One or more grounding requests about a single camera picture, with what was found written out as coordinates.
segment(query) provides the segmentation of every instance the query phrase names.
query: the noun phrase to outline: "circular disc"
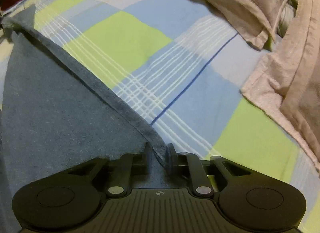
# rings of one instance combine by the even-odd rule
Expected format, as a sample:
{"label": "circular disc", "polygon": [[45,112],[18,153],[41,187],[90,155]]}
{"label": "circular disc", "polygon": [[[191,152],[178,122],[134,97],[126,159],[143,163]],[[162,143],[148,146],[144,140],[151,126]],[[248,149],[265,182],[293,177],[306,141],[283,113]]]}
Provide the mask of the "circular disc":
{"label": "circular disc", "polygon": [[221,211],[236,225],[257,231],[295,227],[306,210],[300,191],[267,176],[242,176],[220,193]]}
{"label": "circular disc", "polygon": [[60,174],[30,183],[12,199],[17,218],[38,229],[69,229],[90,219],[100,196],[80,176]]}

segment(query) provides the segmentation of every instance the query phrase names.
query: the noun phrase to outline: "gray fabric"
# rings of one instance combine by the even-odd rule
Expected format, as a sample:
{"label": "gray fabric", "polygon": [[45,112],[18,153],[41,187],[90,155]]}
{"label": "gray fabric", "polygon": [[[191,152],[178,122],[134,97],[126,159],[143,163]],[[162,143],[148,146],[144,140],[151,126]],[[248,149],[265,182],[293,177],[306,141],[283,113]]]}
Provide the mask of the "gray fabric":
{"label": "gray fabric", "polygon": [[[33,14],[29,8],[16,17],[24,23],[3,20],[6,31],[15,32],[2,113],[0,223],[4,220],[7,231],[1,233],[19,229],[11,199],[31,181],[97,156],[117,159],[139,152],[147,141],[164,161],[165,145],[154,129],[65,50],[30,27]],[[134,187],[181,186],[152,159],[151,174],[138,176]]]}

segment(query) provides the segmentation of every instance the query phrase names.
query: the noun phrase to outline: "pink blanket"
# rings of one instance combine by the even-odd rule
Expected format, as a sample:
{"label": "pink blanket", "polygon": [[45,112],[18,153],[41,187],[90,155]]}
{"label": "pink blanket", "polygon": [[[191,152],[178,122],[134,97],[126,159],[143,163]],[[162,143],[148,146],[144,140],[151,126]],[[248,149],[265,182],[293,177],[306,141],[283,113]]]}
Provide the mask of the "pink blanket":
{"label": "pink blanket", "polygon": [[320,0],[298,0],[277,50],[260,60],[241,91],[297,140],[320,171]]}

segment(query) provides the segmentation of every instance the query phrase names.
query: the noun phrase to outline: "blue stripe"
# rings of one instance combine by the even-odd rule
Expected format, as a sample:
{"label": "blue stripe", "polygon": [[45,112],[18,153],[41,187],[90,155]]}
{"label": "blue stripe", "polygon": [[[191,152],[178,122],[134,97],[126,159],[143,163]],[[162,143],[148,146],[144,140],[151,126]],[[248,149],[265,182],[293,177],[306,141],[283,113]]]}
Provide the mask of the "blue stripe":
{"label": "blue stripe", "polygon": [[238,35],[238,33],[236,35],[234,35],[232,38],[230,38],[214,55],[213,57],[203,66],[203,68],[199,71],[199,73],[191,80],[191,82],[180,92],[179,95],[176,96],[175,99],[172,100],[172,102],[166,106],[166,108],[164,108],[162,110],[162,112],[151,122],[151,125],[153,125],[174,103],[175,101],[177,101],[179,99],[180,96],[183,95],[183,93],[185,91],[187,91],[187,89],[194,83],[194,81],[196,81],[196,79],[200,76],[200,74],[204,71],[204,69],[207,67],[207,65],[209,65],[211,63],[211,61],[213,61],[213,59],[220,53],[220,51],[223,50],[223,48],[228,45],[230,43],[230,41],[232,41],[236,36]]}

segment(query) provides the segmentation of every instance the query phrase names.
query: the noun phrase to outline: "plaid bedsheet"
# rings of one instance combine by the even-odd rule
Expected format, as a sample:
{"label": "plaid bedsheet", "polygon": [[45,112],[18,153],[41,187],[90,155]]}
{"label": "plaid bedsheet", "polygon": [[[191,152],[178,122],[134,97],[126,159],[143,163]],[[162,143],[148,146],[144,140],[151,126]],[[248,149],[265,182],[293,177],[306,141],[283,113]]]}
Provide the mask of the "plaid bedsheet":
{"label": "plaid bedsheet", "polygon": [[28,0],[23,7],[31,4],[34,28],[166,143],[292,184],[307,199],[300,230],[320,232],[319,174],[296,142],[239,93],[265,51],[251,49],[203,0]]}

